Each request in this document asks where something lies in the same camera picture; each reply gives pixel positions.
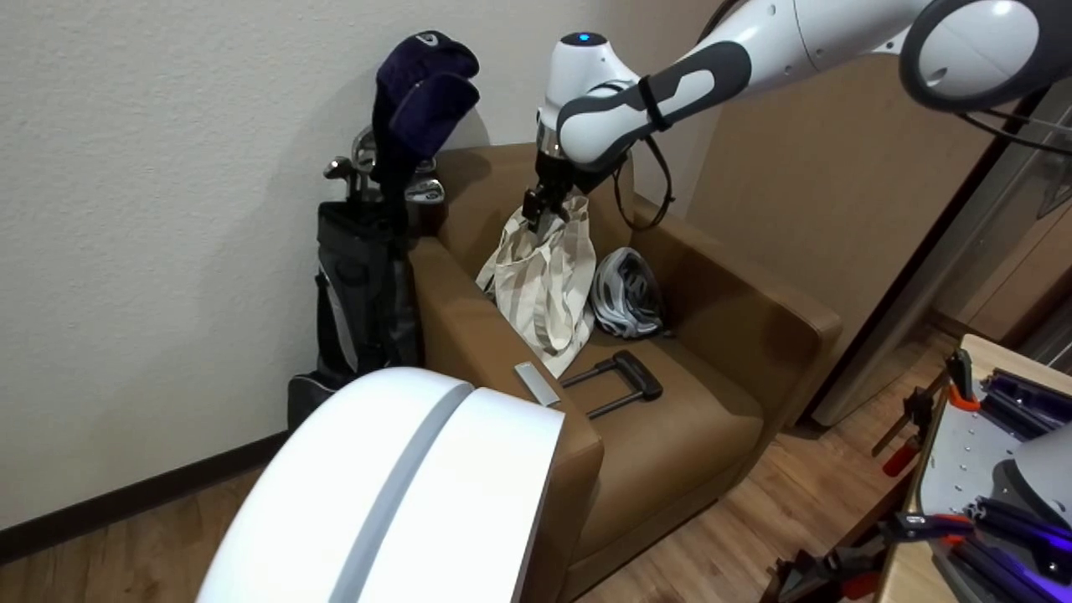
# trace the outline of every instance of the brown armchair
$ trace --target brown armchair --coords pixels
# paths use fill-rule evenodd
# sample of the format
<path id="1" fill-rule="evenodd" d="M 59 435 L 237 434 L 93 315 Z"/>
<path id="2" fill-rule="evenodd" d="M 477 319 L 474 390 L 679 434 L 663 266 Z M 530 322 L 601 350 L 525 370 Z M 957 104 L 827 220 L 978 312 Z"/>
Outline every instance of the brown armchair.
<path id="1" fill-rule="evenodd" d="M 445 155 L 450 217 L 413 251 L 428 365 L 523 400 L 513 370 L 540 362 L 474 282 L 533 186 L 533 158 L 533 149 Z M 631 350 L 663 382 L 663 400 L 593 423 L 588 414 L 625 386 L 559 390 L 568 435 L 536 533 L 536 599 L 580 596 L 745 481 L 809 407 L 838 337 L 838 315 L 679 217 L 631 235 L 611 193 L 593 195 L 591 216 L 601 255 L 635 244 L 651 261 L 669 337 L 618 341 L 596 331 L 570 372 Z"/>

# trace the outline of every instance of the black bag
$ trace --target black bag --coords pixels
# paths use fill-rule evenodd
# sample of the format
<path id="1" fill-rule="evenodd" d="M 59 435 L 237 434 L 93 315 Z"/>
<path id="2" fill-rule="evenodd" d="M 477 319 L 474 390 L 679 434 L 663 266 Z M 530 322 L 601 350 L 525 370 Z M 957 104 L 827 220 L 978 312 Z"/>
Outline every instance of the black bag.
<path id="1" fill-rule="evenodd" d="M 409 239 L 389 206 L 327 203 L 319 261 L 319 370 L 291 378 L 291 429 L 353 378 L 427 362 Z M 342 352 L 338 327 L 353 339 L 354 365 Z"/>

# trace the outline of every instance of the armchair cushion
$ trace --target armchair cushion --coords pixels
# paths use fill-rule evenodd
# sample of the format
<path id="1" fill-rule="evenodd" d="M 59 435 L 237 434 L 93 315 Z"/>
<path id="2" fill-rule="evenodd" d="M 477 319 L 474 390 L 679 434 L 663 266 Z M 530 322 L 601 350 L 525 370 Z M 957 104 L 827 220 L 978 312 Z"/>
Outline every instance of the armchair cushion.
<path id="1" fill-rule="evenodd" d="M 708 370 L 712 382 L 697 378 L 692 365 L 702 362 L 685 365 L 679 358 L 692 352 L 669 339 L 625 346 L 596 337 L 576 370 L 621 350 L 631 350 L 662 378 L 663 396 L 593 423 L 608 449 L 591 523 L 580 538 L 580 558 L 615 548 L 618 538 L 662 516 L 668 499 L 687 499 L 732 474 L 758 449 L 764 434 L 762 407 L 714 370 Z M 625 392 L 626 386 L 618 376 L 576 386 L 588 414 L 625 400 Z"/>

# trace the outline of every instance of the wooden floor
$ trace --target wooden floor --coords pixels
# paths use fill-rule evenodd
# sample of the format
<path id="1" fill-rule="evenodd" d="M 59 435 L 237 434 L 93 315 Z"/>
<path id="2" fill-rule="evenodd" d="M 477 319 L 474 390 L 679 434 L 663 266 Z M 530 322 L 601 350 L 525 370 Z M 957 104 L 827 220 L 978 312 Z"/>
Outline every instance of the wooden floor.
<path id="1" fill-rule="evenodd" d="M 584 603 L 758 599 L 779 559 L 827 552 L 889 488 L 873 444 L 902 400 L 931 382 L 953 339 L 924 331 L 861 414 L 822 438 L 779 435 L 758 471 L 714 511 L 637 558 Z M 129 523 L 0 566 L 0 603 L 186 603 L 258 471 Z"/>

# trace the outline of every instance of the red object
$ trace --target red object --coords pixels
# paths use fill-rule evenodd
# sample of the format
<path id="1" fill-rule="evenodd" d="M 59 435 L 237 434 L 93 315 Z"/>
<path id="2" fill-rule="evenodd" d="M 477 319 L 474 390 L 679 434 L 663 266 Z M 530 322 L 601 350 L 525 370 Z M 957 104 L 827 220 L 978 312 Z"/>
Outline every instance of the red object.
<path id="1" fill-rule="evenodd" d="M 954 410 L 962 410 L 962 414 L 978 414 L 978 410 L 981 410 L 978 400 L 962 396 L 957 386 L 947 386 L 947 403 L 953 403 Z"/>
<path id="2" fill-rule="evenodd" d="M 902 476 L 919 457 L 919 435 L 912 435 L 889 462 L 882 462 L 885 476 Z"/>
<path id="3" fill-rule="evenodd" d="M 965 538 L 944 538 L 942 548 L 953 552 L 965 542 Z"/>
<path id="4" fill-rule="evenodd" d="M 846 596 L 846 599 L 868 599 L 868 596 L 874 596 L 879 581 L 882 581 L 879 573 L 848 578 L 848 581 L 842 582 L 842 596 Z"/>

